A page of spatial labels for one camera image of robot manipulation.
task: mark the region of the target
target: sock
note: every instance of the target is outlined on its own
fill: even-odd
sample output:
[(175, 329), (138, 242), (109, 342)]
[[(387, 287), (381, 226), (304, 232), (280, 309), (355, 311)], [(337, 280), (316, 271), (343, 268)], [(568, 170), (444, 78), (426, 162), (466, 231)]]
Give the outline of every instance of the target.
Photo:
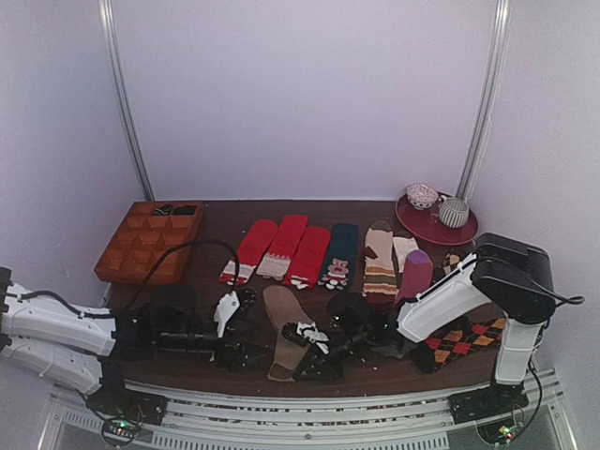
[(281, 281), (290, 267), (293, 255), (307, 225), (308, 217), (306, 216), (285, 216), (281, 220), (273, 244), (262, 258), (256, 273), (261, 277), (272, 277)]
[(331, 242), (322, 263), (319, 285), (327, 289), (346, 291), (354, 278), (358, 227), (351, 223), (336, 223), (331, 228)]
[(308, 346), (300, 347), (286, 339), (281, 335), (281, 329), (288, 322), (313, 321), (302, 310), (293, 292), (283, 286), (269, 286), (262, 296), (266, 313), (277, 332), (275, 356), (267, 378), (275, 382), (293, 382), (292, 375), (307, 353)]
[[(237, 286), (248, 282), (248, 279), (254, 273), (254, 269), (261, 261), (264, 252), (268, 249), (273, 238), (277, 234), (279, 226), (272, 220), (257, 220), (252, 228), (247, 232), (246, 237), (242, 239), (237, 248), (237, 255), (240, 258), (240, 274), (237, 278)], [(221, 283), (233, 284), (233, 275), (235, 274), (235, 262), (233, 258), (229, 260), (219, 281)]]
[(396, 297), (396, 271), (392, 263), (392, 228), (383, 220), (373, 223), (365, 237), (365, 278), (363, 296), (376, 309), (393, 305)]
[(297, 289), (313, 288), (319, 278), (331, 233), (321, 227), (307, 227), (283, 284)]
[(416, 349), (411, 358), (425, 373), (433, 373), (468, 354), (485, 348), (500, 346), (505, 318), (473, 323), (471, 332), (443, 330), (428, 337)]
[(448, 251), (446, 256), (444, 256), (442, 263), (433, 269), (433, 282), (437, 283), (454, 269), (456, 269), (458, 263), (464, 260), (468, 254), (469, 253), (467, 251), (459, 248), (452, 248), (450, 251)]
[(433, 263), (423, 250), (415, 250), (406, 257), (402, 284), (397, 292), (394, 306), (404, 303), (403, 298), (415, 297), (431, 286)]
[(414, 250), (418, 250), (419, 246), (413, 237), (394, 236), (394, 251), (397, 259), (397, 272), (404, 272), (404, 262), (408, 254)]

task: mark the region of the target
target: metal pole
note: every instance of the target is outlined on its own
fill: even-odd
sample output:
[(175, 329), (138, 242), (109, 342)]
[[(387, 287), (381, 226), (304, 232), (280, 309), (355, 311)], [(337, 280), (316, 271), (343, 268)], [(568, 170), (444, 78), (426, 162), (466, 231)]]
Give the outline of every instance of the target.
[(131, 107), (129, 106), (128, 93), (125, 88), (125, 77), (123, 76), (123, 69), (121, 67), (121, 56), (119, 54), (119, 45), (114, 27), (113, 3), (112, 0), (98, 0), (98, 5), (100, 8), (102, 30), (104, 31), (106, 46), (109, 51), (109, 56), (111, 57), (112, 78), (114, 79), (114, 86), (116, 88), (119, 111), (121, 113), (121, 120), (123, 121), (123, 127), (127, 138), (127, 146), (129, 147), (129, 152), (133, 158), (133, 164), (136, 173), (138, 174), (138, 179), (142, 185), (143, 196), (147, 202), (153, 202), (155, 199), (154, 192), (150, 185), (148, 171), (143, 163), (142, 150), (140, 148), (138, 134), (135, 130)]
[(496, 95), (498, 76), (503, 62), (506, 37), (508, 36), (508, 18), (510, 14), (510, 0), (498, 0), (496, 5), (496, 18), (489, 47), (489, 58), (487, 60), (487, 72), (484, 80), (484, 89), (479, 104), (479, 111), (472, 133), (469, 153), (460, 176), (457, 197), (467, 200), (469, 189), (475, 180), (478, 162), (481, 158), (482, 145), (486, 135), (489, 114), (493, 99)]

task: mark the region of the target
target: red sock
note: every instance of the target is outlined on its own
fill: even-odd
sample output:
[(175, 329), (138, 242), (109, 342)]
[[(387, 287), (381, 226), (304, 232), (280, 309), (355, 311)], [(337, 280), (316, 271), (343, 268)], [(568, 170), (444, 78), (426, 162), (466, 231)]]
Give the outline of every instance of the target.
[(282, 280), (290, 267), (307, 225), (308, 217), (306, 216), (285, 216), (281, 220), (273, 244), (262, 258), (256, 273), (265, 278), (273, 277)]
[(331, 233), (325, 228), (308, 227), (283, 284), (298, 289), (313, 288), (319, 279), (330, 240)]
[[(247, 232), (246, 237), (240, 243), (240, 247), (237, 249), (237, 255), (240, 258), (240, 275), (237, 278), (237, 286), (246, 284), (248, 279), (254, 273), (254, 269), (264, 252), (269, 248), (273, 238), (278, 232), (278, 225), (266, 219), (257, 220), (250, 231)], [(235, 274), (235, 262), (233, 258), (229, 260), (219, 281), (221, 283), (233, 284), (233, 275)]]

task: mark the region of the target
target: red plate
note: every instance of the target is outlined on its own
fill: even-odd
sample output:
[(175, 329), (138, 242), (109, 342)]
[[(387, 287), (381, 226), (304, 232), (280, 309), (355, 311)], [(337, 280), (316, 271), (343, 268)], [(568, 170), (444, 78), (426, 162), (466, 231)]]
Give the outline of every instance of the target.
[(396, 216), (409, 232), (425, 241), (439, 246), (462, 246), (470, 242), (479, 229), (477, 217), (473, 211), (469, 220), (461, 228), (448, 228), (440, 222), (438, 204), (429, 209), (418, 211), (409, 203), (406, 195), (396, 203)]

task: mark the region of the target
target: dark brown tabletop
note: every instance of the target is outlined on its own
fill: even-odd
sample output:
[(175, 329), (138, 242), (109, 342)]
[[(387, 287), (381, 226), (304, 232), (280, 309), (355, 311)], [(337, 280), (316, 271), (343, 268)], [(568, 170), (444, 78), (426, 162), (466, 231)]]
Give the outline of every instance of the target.
[[(393, 202), (314, 202), (314, 201), (242, 201), (208, 202), (199, 238), (219, 238), (237, 247), (252, 224), (260, 218), (280, 222), (287, 214), (305, 214), (309, 225), (331, 228), (336, 222), (354, 223), (360, 227), (364, 238), (368, 226), (376, 220), (386, 220), (395, 232), (402, 230), (396, 218)], [(448, 248), (419, 242), (434, 265), (440, 263)], [(191, 251), (187, 260), (182, 283), (194, 288), (198, 295), (197, 311), (208, 317), (209, 311), (219, 298), (228, 291), (227, 286), (218, 282), (221, 270), (229, 260), (227, 250), (221, 247), (198, 247)], [(363, 265), (356, 265), (352, 290), (360, 292)], [(253, 276), (248, 284), (259, 293), (273, 280)], [(148, 287), (136, 305), (147, 301), (154, 287)], [(135, 291), (135, 286), (115, 285), (109, 300), (111, 308), (124, 305)], [(312, 290), (292, 290), (302, 308), (320, 327), (327, 329), (330, 318), (325, 313), (325, 305), (333, 292), (322, 287)], [(470, 318), (483, 321), (501, 317), (494, 306), (480, 307), (470, 313)], [(248, 341), (275, 346), (276, 333), (269, 322), (264, 304), (257, 303), (249, 317), (262, 325), (258, 331), (248, 336), (240, 336)], [(341, 382), (270, 382), (266, 372), (270, 361), (246, 371), (228, 373), (209, 363), (205, 356), (195, 354), (160, 353), (154, 361), (125, 363), (124, 369), (129, 380), (151, 383), (181, 389), (191, 389), (209, 393), (261, 397), (362, 397), (391, 394), (405, 394), (433, 389), (468, 386), (489, 381), (495, 350), (483, 350), (470, 354), (434, 374), (419, 372), (410, 357), (403, 360), (376, 359), (353, 362), (345, 369)]]

